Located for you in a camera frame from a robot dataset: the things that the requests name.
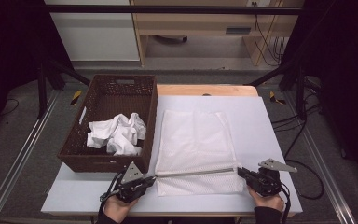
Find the wicker basket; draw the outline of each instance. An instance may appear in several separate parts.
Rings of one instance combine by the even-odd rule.
[[[147,173],[152,153],[157,112],[157,84],[154,76],[96,75],[58,158],[74,172],[118,172],[132,161]],[[113,156],[106,147],[87,147],[89,122],[112,119],[118,114],[138,113],[146,124],[145,140],[138,156]]]

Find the hand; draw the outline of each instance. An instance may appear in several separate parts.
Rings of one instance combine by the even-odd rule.
[[[130,209],[138,203],[138,200],[139,198],[131,203],[124,203],[114,195],[106,200],[103,212],[116,223],[121,223],[129,213]]]
[[[276,209],[278,211],[283,211],[284,207],[284,201],[279,196],[279,194],[276,194],[274,196],[268,196],[268,197],[261,197],[258,195],[254,189],[247,186],[249,190],[249,194],[252,196],[252,198],[255,200],[255,205],[257,207],[270,207],[273,209]]]

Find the white table surface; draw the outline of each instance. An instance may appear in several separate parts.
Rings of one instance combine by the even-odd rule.
[[[159,96],[152,158],[147,175],[152,175],[159,149],[164,110],[204,112],[223,111],[227,115],[237,160],[243,167],[258,171],[258,163],[272,158],[284,163],[261,97],[249,96]],[[302,212],[292,179],[281,173],[281,181],[291,193],[292,214]],[[74,173],[64,163],[41,209],[56,216],[95,215],[99,198],[107,191],[113,173]],[[129,216],[246,216],[254,212],[254,201],[247,192],[191,196],[157,195],[157,184],[133,206]]]

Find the white towel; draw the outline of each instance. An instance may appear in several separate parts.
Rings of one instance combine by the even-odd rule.
[[[237,175],[239,166],[224,113],[164,111],[157,176],[227,168],[233,171],[158,178],[159,196],[243,191],[244,181]]]
[[[139,154],[141,148],[136,144],[138,139],[144,140],[146,134],[145,123],[137,113],[132,113],[130,119],[119,114],[110,120],[90,122],[89,128],[87,146],[106,146],[106,151],[115,155]]]

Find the black curtain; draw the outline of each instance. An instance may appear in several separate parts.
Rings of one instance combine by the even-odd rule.
[[[306,3],[308,7],[326,6],[321,1]],[[299,18],[284,61],[295,56],[315,22],[314,17]],[[337,0],[300,56],[305,75],[321,80],[324,112],[342,155],[358,162],[358,1]]]
[[[49,13],[25,9],[27,4],[45,3],[0,0],[0,113],[10,90],[37,79],[41,61],[51,58],[73,69]]]

